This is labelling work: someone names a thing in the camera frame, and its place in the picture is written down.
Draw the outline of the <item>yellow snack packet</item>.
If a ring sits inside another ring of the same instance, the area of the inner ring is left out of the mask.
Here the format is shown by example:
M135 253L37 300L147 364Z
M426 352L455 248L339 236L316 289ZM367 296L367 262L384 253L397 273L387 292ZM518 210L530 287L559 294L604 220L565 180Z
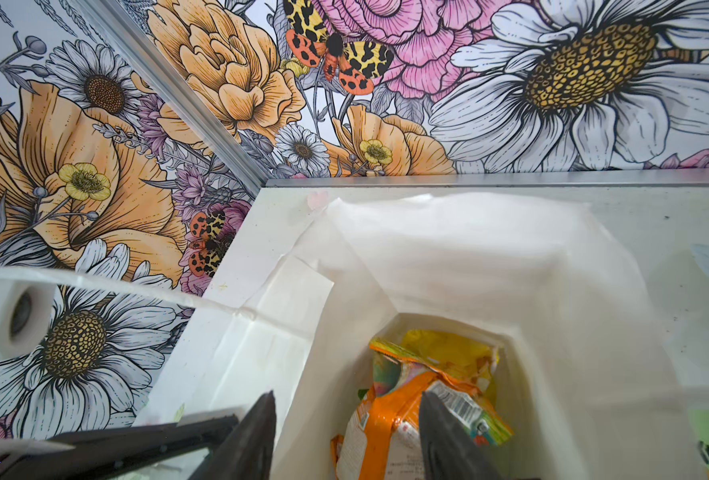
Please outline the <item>yellow snack packet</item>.
M456 382L489 389L500 363L500 348L454 333L409 330L400 346Z

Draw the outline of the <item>white paper bag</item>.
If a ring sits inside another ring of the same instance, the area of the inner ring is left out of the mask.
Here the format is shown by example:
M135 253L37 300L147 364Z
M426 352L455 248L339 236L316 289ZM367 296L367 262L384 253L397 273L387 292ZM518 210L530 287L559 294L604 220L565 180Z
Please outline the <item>white paper bag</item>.
M502 347L494 460L542 479L706 477L638 262L580 204L494 193L336 200L241 308L188 406L278 400L282 479L326 475L367 344L410 324Z

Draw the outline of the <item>orange snack packet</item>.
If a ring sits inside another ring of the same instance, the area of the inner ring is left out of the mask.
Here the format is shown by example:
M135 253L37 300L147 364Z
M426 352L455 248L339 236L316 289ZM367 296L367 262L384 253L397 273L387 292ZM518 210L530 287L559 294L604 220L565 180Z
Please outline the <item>orange snack packet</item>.
M369 343L372 386L362 392L346 432L332 440L338 479L424 478L420 405L426 391L440 397L476 446L501 446L513 436L492 402L495 380L485 392L456 382L402 348L401 340L375 337Z

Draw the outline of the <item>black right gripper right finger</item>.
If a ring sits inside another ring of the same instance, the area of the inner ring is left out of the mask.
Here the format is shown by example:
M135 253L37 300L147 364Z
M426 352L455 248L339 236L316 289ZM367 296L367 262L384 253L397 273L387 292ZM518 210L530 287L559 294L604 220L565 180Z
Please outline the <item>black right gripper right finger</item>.
M440 397L428 391L421 399L420 438L426 479L502 479Z

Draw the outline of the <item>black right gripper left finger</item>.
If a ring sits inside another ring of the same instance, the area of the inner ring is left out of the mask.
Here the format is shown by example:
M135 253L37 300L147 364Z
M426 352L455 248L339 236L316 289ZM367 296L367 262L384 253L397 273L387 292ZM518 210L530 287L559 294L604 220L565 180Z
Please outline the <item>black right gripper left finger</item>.
M270 391L256 403L230 435L210 452L190 479L267 480L276 438L276 398Z

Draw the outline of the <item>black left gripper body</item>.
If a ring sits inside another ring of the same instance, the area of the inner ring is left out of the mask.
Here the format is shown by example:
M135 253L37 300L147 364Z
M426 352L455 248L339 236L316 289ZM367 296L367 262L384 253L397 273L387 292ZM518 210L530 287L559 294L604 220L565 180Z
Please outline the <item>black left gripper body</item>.
M158 462L211 452L238 426L234 415L59 435L72 448L48 454L0 454L0 479L110 479Z

